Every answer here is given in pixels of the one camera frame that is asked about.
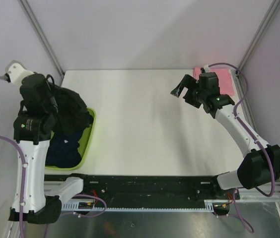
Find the black printed t shirt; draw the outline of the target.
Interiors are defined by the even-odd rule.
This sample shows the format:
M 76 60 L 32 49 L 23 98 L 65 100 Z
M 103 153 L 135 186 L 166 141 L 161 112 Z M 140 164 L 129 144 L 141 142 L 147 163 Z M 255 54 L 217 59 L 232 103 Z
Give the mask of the black printed t shirt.
M 93 124 L 94 117 L 78 93 L 59 86 L 55 87 L 54 93 L 58 105 L 54 133 L 70 136 Z

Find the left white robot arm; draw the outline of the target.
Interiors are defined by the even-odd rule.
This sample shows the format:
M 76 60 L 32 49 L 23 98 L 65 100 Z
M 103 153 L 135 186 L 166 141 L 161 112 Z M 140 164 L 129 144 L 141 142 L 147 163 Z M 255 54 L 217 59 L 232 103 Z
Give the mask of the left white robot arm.
M 11 221 L 31 224 L 55 223 L 62 205 L 77 195 L 86 198 L 91 186 L 79 177 L 67 177 L 44 191 L 45 161 L 58 106 L 47 78 L 32 73 L 21 80 L 23 98 L 14 121 L 14 141 L 19 146 L 17 190 L 11 206 Z

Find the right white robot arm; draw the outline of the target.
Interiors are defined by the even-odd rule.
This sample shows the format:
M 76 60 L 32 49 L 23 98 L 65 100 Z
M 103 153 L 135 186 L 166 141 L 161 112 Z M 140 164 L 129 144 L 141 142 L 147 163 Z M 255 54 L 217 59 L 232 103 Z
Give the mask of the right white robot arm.
M 226 129 L 244 157 L 237 170 L 214 177 L 214 184 L 210 186 L 211 195 L 222 199 L 229 189 L 258 189 L 270 183 L 271 196 L 280 178 L 280 147 L 270 145 L 238 115 L 233 99 L 221 94 L 216 73 L 204 72 L 199 79 L 186 74 L 170 93 L 180 97 L 184 89 L 187 89 L 183 97 L 185 102 L 195 108 L 203 107 Z

